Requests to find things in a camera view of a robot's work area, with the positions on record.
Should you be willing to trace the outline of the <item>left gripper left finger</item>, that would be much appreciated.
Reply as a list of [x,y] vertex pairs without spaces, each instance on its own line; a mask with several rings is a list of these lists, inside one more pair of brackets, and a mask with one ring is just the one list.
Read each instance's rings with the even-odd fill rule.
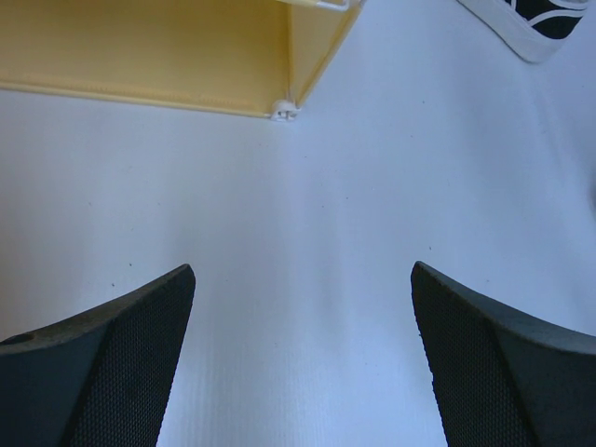
[[195,274],[183,264],[2,341],[2,445],[156,445],[195,288]]

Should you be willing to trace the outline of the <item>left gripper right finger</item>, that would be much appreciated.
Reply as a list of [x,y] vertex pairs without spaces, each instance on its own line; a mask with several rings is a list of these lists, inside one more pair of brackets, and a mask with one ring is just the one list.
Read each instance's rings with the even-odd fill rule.
[[448,445],[594,445],[594,336],[502,304],[422,262],[411,286]]

